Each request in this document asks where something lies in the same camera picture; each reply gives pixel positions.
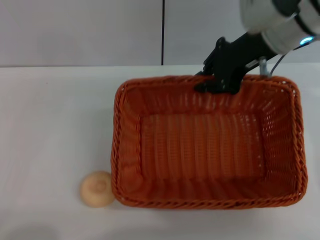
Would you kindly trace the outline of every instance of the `basket rim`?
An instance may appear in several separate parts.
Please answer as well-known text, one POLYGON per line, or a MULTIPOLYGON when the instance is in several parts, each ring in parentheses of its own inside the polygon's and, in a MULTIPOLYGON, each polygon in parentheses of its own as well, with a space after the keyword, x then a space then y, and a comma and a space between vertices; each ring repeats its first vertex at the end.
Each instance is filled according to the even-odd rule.
POLYGON ((120 107, 124 104, 124 99, 129 90, 134 88, 143 88, 150 86, 176 86, 176 85, 190 85, 196 84, 208 78, 213 79, 212 76, 166 76, 166 77, 152 77, 152 78, 136 78, 124 82, 117 90, 114 99, 114 115, 113 115, 113 140, 111 151, 111 171, 112 171, 112 191, 118 201, 122 204, 132 207, 145 208, 175 208, 175 209, 246 209, 246 208, 263 208, 263 207, 280 207, 289 206, 297 203, 302 199, 307 190, 308 174, 306 168, 306 158, 304 150, 304 135, 303 135, 303 118, 300 92, 297 85, 281 76, 273 76, 271 78, 264 78, 260 75, 246 75, 244 81, 252 84, 263 84, 266 86, 274 86, 286 91, 290 96, 290 105, 292 113, 292 135, 294 148, 295 166, 297 171, 297 186, 295 193, 287 194, 278 197, 269 198, 242 198, 242 199, 206 199, 206 200, 183 200, 177 199, 168 201, 167 199, 157 201, 142 201, 134 199, 126 195, 121 190, 120 182, 120 167, 119 163, 119 145, 121 126, 119 124, 121 119, 120 107), (301 149, 297 148, 297 142, 300 143, 301 149))

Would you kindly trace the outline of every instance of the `white table surface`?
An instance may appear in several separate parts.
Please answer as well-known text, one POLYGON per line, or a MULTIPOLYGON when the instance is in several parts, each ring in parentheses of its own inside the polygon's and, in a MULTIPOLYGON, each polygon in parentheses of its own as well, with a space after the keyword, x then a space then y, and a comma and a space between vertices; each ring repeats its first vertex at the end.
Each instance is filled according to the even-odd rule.
POLYGON ((86 207, 82 178, 110 171, 113 103, 130 78, 200 66, 0 68, 0 240, 318 240, 320 63, 281 64, 301 91, 309 174, 290 207, 174 211, 86 207))

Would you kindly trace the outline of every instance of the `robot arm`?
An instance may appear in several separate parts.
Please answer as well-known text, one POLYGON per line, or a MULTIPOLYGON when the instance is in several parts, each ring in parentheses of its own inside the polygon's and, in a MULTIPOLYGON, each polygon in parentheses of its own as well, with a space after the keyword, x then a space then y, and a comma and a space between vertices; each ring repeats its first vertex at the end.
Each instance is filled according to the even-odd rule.
POLYGON ((195 86, 201 93, 236 94, 247 72, 285 55, 320 36, 320 0, 240 0, 241 18, 248 30, 233 42, 221 37, 204 61, 199 75, 214 75, 195 86))

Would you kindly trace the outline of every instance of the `wicker basket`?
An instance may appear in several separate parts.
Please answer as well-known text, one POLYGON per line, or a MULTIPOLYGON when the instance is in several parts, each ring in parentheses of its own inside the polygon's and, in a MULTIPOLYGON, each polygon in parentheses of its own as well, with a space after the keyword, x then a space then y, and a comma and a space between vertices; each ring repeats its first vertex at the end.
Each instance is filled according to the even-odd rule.
POLYGON ((161 209, 289 206, 306 193, 297 86, 245 77, 236 95, 197 93, 206 76, 134 79, 117 91, 112 190, 161 209))

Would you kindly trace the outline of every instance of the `orange wicker basket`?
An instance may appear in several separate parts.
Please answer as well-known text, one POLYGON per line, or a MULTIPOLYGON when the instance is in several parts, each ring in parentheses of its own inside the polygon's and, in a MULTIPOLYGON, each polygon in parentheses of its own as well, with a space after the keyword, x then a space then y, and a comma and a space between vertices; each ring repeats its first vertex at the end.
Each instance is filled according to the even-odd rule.
POLYGON ((289 206, 306 193, 297 86, 247 75, 236 95, 198 93, 208 76, 134 79, 118 89, 112 190, 161 209, 289 206))

